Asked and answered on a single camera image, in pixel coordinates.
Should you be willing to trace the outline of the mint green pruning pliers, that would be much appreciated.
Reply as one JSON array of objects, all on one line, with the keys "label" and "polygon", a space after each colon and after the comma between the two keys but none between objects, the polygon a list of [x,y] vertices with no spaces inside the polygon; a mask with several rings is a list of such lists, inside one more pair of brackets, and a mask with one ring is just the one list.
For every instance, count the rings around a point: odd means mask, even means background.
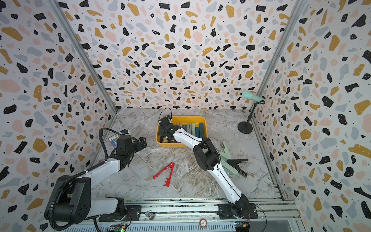
[{"label": "mint green pruning pliers", "polygon": [[196,136],[196,124],[194,122],[191,123],[191,134]]}]

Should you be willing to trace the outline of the yellow plastic storage box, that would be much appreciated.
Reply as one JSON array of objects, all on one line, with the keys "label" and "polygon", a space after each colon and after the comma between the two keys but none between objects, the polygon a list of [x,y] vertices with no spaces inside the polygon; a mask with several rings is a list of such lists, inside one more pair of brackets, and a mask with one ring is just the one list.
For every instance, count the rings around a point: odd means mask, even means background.
[{"label": "yellow plastic storage box", "polygon": [[[195,135],[198,138],[208,137],[207,123],[206,119],[202,116],[173,116],[172,123],[174,125],[181,126],[184,130],[192,135]],[[181,143],[176,143],[171,141],[168,143],[168,140],[165,138],[163,132],[160,131],[160,126],[157,126],[156,142],[165,148],[180,148],[185,147]]]}]

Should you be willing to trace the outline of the dark teal pruning pliers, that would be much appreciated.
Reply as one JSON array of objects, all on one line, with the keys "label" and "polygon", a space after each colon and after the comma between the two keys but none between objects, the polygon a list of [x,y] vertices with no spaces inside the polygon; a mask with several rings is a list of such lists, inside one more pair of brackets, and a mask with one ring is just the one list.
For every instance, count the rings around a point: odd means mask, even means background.
[{"label": "dark teal pruning pliers", "polygon": [[200,138],[201,139],[204,139],[205,138],[205,135],[204,135],[204,124],[203,123],[199,123],[199,128],[200,128]]}]

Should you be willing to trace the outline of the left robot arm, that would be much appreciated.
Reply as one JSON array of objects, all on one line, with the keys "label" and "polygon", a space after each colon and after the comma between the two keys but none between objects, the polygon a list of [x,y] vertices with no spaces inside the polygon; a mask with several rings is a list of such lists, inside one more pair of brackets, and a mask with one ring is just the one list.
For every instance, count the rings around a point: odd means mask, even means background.
[{"label": "left robot arm", "polygon": [[92,197],[93,188],[118,173],[131,163],[134,154],[147,147],[146,138],[135,138],[129,134],[117,138],[117,146],[111,153],[103,147],[104,160],[75,175],[63,175],[55,183],[44,217],[55,231],[63,231],[84,220],[96,221],[107,217],[112,221],[123,221],[129,211],[123,198]]}]

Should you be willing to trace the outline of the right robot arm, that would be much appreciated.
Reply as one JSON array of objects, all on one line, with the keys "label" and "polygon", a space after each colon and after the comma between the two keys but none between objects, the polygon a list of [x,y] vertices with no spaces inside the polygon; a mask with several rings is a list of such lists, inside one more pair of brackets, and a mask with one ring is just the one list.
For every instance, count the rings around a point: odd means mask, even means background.
[{"label": "right robot arm", "polygon": [[159,128],[168,139],[174,139],[193,150],[197,164],[211,174],[227,196],[227,200],[238,217],[247,210],[249,200],[234,185],[221,164],[221,156],[209,138],[198,138],[181,126],[172,124],[167,117],[158,120]]}]

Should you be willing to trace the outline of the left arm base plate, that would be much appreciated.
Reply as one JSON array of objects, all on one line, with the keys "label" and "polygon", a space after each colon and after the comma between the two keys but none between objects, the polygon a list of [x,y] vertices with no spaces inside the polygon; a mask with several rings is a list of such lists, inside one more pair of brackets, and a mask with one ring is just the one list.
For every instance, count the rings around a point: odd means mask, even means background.
[{"label": "left arm base plate", "polygon": [[112,214],[103,214],[99,217],[99,222],[133,222],[140,218],[142,206],[125,205],[119,207]]}]

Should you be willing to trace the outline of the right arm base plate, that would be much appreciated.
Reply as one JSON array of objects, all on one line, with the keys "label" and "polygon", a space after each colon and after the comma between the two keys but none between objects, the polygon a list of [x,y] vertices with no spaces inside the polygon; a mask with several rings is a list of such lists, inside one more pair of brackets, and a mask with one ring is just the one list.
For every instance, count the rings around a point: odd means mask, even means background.
[{"label": "right arm base plate", "polygon": [[257,219],[258,213],[256,210],[256,205],[250,203],[248,206],[232,206],[232,204],[219,204],[217,215],[220,219]]}]

